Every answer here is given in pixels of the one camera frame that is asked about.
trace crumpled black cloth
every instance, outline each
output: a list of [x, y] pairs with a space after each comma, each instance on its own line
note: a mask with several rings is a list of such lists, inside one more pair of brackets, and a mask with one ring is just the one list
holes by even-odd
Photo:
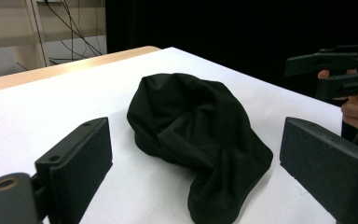
[[197, 171], [187, 200], [196, 223], [235, 221], [272, 161], [241, 103], [220, 82], [186, 74], [143, 77], [127, 120], [143, 152]]

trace white table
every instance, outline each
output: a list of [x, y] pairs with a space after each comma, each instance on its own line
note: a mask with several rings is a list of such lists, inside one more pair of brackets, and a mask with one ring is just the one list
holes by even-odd
[[141, 77], [156, 73], [223, 82], [273, 151], [271, 168], [247, 197], [236, 223], [335, 223], [280, 166], [279, 153], [286, 117], [340, 133], [340, 109], [175, 48], [0, 90], [0, 176], [33, 175], [34, 162], [79, 124], [108, 117], [114, 165], [81, 222], [192, 223], [186, 201], [195, 174], [144, 154], [126, 120]]

